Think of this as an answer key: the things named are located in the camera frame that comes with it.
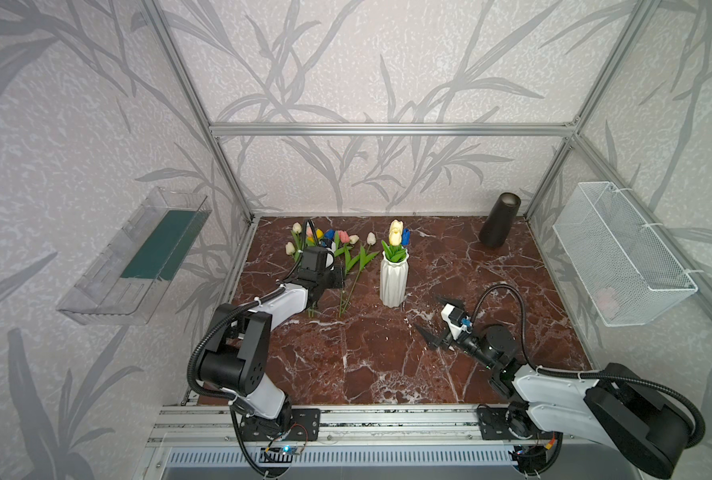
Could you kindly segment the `cream white tulip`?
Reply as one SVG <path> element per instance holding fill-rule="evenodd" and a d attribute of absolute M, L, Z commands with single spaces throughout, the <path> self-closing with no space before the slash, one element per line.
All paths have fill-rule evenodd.
<path fill-rule="evenodd" d="M 401 238 L 404 231 L 404 224 L 402 221 L 394 220 L 390 227 L 390 236 Z"/>

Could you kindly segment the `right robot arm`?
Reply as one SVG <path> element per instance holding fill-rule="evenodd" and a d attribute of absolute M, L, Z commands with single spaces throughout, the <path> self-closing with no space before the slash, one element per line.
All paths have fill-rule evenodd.
<path fill-rule="evenodd" d="M 640 471 L 669 479 L 683 452 L 702 442 L 706 422 L 686 396 L 640 378 L 619 363 L 598 371 L 560 371 L 533 365 L 526 340 L 507 326 L 475 330 L 475 313 L 442 297 L 444 329 L 416 327 L 429 348 L 458 349 L 491 373 L 490 384 L 507 405 L 480 405 L 486 440 L 521 440 L 510 453 L 518 472 L 537 478 L 557 461 L 563 441 L 579 437 L 610 447 Z"/>

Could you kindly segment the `pink tulip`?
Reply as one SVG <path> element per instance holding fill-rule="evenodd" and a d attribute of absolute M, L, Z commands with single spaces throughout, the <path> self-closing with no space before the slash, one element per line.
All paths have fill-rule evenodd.
<path fill-rule="evenodd" d="M 342 260 L 342 288 L 339 298 L 338 316 L 341 317 L 347 309 L 348 299 L 346 293 L 347 277 L 358 263 L 357 254 L 353 251 L 359 242 L 357 235 L 350 235 L 344 230 L 335 232 L 335 256 Z"/>

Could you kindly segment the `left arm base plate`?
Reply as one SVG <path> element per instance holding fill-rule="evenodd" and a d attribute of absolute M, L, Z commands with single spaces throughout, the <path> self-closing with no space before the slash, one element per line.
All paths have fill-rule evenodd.
<path fill-rule="evenodd" d="M 239 431 L 244 441 L 259 442 L 281 437 L 297 442 L 315 441 L 319 436 L 322 411 L 285 405 L 274 419 L 260 416 L 244 417 Z"/>

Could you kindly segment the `white ribbed vase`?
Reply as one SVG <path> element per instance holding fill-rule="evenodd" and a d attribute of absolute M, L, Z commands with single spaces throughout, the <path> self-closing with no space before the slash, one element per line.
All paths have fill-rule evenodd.
<path fill-rule="evenodd" d="M 380 300 L 389 308 L 398 308 L 406 299 L 409 275 L 408 258 L 400 262 L 391 262 L 383 254 L 380 270 Z"/>

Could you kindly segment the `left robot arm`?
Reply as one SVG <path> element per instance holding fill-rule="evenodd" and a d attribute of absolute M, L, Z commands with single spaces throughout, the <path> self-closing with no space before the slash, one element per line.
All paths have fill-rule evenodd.
<path fill-rule="evenodd" d="M 190 389 L 201 397 L 227 399 L 239 413 L 286 430 L 290 400 L 265 373 L 272 331 L 343 283 L 333 251 L 310 246 L 273 292 L 243 305 L 219 306 L 188 361 Z"/>

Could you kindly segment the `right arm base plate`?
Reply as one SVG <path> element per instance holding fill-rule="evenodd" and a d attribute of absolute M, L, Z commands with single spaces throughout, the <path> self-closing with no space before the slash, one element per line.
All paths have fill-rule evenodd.
<path fill-rule="evenodd" d="M 475 415 L 483 440 L 548 441 L 554 432 L 541 430 L 522 404 L 487 405 L 476 408 Z"/>

